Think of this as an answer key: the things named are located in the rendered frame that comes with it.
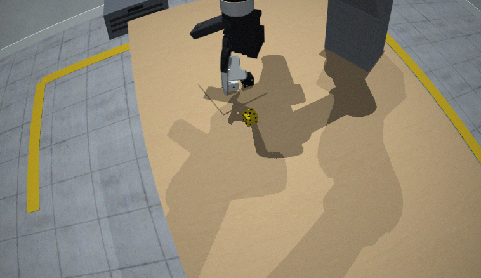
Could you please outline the grey die with black pips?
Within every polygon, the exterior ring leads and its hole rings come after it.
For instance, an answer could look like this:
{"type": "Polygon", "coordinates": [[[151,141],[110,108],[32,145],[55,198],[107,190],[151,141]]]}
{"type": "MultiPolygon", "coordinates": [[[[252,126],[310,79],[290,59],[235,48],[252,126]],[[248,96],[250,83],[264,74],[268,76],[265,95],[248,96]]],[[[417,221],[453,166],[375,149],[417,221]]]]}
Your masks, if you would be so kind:
{"type": "Polygon", "coordinates": [[[229,81],[228,82],[228,92],[235,91],[239,89],[239,82],[238,81],[229,81]]]}

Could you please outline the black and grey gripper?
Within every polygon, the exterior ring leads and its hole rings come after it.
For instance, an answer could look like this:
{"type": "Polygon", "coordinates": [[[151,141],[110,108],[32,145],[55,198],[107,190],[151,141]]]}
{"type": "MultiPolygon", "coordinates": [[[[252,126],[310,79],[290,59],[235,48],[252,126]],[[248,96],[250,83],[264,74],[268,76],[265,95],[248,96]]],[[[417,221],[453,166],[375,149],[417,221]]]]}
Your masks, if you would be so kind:
{"type": "Polygon", "coordinates": [[[231,17],[222,13],[225,20],[234,21],[231,22],[233,24],[231,27],[223,31],[222,39],[220,72],[225,96],[228,96],[229,81],[247,78],[247,71],[240,67],[240,58],[237,55],[231,56],[231,52],[247,55],[249,58],[258,58],[257,50],[259,53],[265,42],[264,25],[260,25],[261,15],[261,10],[257,9],[241,17],[231,17]]]}

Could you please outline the yellow die with black pips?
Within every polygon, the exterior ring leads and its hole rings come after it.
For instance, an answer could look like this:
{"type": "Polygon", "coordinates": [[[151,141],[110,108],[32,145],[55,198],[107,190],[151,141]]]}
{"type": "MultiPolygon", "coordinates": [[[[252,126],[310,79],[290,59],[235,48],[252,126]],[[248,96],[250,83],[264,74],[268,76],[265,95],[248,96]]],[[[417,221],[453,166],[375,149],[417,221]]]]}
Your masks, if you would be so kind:
{"type": "Polygon", "coordinates": [[[258,122],[258,115],[253,108],[250,108],[242,112],[242,120],[247,126],[251,126],[258,122]]]}

